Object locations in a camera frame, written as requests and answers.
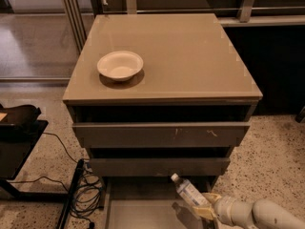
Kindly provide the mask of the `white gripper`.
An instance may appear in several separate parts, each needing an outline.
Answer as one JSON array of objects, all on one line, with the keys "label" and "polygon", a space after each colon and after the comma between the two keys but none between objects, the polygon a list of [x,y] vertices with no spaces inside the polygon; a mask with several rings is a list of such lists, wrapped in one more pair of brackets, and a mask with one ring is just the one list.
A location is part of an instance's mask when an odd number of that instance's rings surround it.
[{"label": "white gripper", "polygon": [[203,197],[209,203],[214,203],[214,206],[213,208],[194,206],[193,211],[199,217],[208,220],[214,220],[217,217],[222,224],[234,226],[232,209],[234,203],[236,202],[235,198],[229,196],[221,197],[219,194],[215,193],[203,193]]}]

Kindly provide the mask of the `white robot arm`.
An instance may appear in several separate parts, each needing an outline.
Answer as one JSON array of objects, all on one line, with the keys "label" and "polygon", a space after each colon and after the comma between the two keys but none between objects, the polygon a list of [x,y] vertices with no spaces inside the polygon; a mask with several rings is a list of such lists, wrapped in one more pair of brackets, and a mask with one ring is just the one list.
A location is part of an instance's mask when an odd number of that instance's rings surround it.
[{"label": "white robot arm", "polygon": [[204,219],[242,229],[305,229],[303,220],[265,198],[250,203],[214,193],[203,193],[203,197],[210,204],[194,206],[193,210]]}]

